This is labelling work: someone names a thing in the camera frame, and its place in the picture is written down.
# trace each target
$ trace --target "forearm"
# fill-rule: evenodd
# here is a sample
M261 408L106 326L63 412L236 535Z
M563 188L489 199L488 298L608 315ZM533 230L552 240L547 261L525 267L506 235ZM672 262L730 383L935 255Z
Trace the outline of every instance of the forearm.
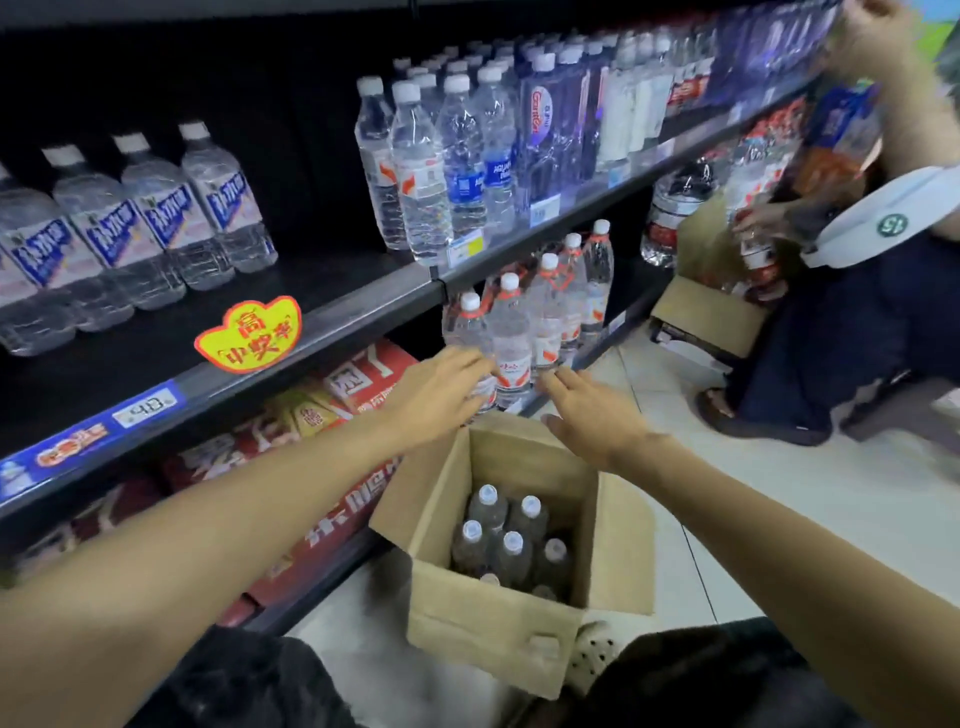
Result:
M891 179L922 167L960 164L960 123L938 84L933 67L916 54L879 81L882 159ZM960 212L934 230L960 240Z
M864 717L955 724L960 611L669 436L646 436L620 470L701 540Z
M233 599L395 454L380 413L363 415L168 498L4 595L2 672L30 675L0 688L4 724L122 725Z

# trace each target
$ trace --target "floor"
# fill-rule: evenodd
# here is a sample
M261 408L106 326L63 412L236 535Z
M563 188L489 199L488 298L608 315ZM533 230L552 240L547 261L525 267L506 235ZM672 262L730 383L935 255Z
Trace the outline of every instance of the floor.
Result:
M687 406L692 393L719 384L719 375L651 343L644 328L591 371L632 396L653 427L672 433L720 470L960 605L955 461L898 434L865 444L835 435L816 449L725 438ZM657 516L656 613L642 630L761 614L696 538L651 502ZM291 634L318 651L357 717L371 727L506 725L525 704L523 693L406 642L409 576L409 559L394 550L358 570Z

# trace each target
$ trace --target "open cardboard box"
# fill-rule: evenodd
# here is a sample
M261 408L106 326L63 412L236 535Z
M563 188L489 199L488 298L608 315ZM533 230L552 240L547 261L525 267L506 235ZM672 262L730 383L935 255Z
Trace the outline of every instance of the open cardboard box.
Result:
M536 495L550 530L572 529L570 605L450 570L454 529L485 483ZM580 627L595 613L654 611L654 515L640 491L598 473L539 422L490 412L409 453L371 527L413 557L407 639L546 698L560 694Z
M726 372L750 354L767 312L736 296L676 276L650 316L662 324L656 337L659 344Z

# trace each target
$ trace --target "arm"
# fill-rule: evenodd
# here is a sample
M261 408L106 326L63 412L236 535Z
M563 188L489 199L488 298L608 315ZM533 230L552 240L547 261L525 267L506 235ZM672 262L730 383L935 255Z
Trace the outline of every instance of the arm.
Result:
M891 179L928 166L960 164L960 123L937 92L933 66L915 49L915 15L897 0L844 0L829 62L879 84L883 164ZM960 211L934 226L960 240Z
M960 610L720 473L632 400L561 369L544 422L594 467L643 488L693 534L827 683L877 726L955 726Z
M123 725L349 486L476 412L466 397L492 368L444 350L381 410L168 498L0 595L0 722Z

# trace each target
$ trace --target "green circular logo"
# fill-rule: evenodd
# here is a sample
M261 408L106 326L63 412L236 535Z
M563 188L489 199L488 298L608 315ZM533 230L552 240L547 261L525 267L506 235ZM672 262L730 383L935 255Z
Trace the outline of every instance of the green circular logo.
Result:
M876 226L876 231L883 237L897 237L906 230L907 222L906 215L899 213L887 215L880 220Z

